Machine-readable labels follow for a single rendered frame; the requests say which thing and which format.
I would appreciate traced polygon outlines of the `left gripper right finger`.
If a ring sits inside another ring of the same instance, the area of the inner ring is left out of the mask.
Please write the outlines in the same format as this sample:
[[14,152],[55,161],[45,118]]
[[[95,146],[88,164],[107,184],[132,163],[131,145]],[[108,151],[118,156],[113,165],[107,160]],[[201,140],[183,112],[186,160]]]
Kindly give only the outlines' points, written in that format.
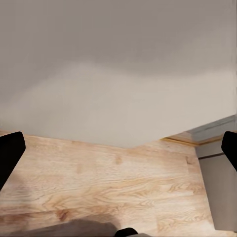
[[237,133],[225,131],[221,149],[237,171]]

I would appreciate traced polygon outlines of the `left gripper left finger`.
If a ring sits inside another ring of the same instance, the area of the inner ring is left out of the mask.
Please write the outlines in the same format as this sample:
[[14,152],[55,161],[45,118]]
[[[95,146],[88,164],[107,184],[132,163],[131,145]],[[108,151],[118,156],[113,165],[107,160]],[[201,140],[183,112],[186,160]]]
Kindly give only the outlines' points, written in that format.
[[0,137],[0,190],[25,152],[25,149],[25,140],[20,131]]

